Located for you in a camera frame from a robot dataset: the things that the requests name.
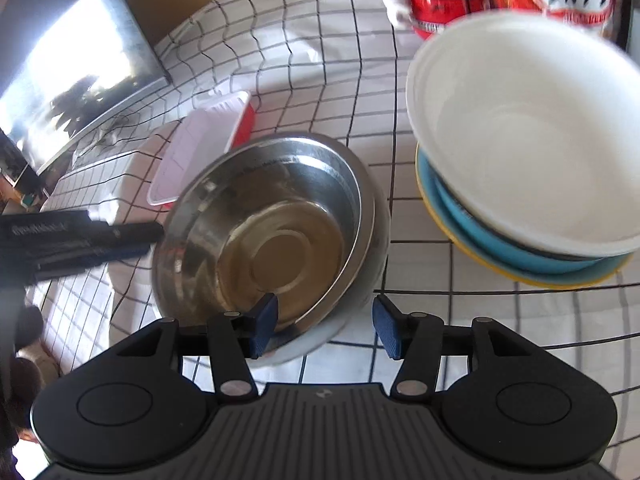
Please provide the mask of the red white plastic tray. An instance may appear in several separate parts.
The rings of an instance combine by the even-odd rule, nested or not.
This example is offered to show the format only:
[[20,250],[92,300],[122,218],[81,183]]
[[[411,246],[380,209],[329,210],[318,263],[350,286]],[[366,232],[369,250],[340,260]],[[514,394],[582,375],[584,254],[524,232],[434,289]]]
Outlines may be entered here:
[[208,165],[250,140],[255,112],[250,92],[210,94],[171,136],[148,191],[151,206],[171,206]]

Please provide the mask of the white paper noodle bowl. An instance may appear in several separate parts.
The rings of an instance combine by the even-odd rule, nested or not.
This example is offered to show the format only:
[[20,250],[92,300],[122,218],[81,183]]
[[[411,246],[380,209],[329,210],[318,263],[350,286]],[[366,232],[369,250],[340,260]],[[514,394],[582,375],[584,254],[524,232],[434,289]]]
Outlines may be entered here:
[[462,18],[416,51],[407,112],[465,207],[517,242],[613,257],[639,246],[639,67],[533,13]]

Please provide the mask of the stainless steel bowl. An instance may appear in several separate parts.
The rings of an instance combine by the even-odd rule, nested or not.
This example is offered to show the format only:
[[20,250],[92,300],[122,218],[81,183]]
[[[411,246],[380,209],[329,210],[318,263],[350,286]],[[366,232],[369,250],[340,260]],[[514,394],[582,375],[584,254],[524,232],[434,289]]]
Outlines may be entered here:
[[321,347],[371,301],[390,247],[390,211],[369,167],[322,134],[264,136],[191,181],[154,249],[165,318],[204,324],[268,292],[278,324],[260,367]]

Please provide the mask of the black flat monitor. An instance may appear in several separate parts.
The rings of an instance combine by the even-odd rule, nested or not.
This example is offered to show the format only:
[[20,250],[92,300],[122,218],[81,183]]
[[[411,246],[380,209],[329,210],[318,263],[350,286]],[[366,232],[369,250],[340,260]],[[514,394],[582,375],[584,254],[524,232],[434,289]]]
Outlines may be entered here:
[[1,0],[1,131],[35,172],[168,82],[126,0]]

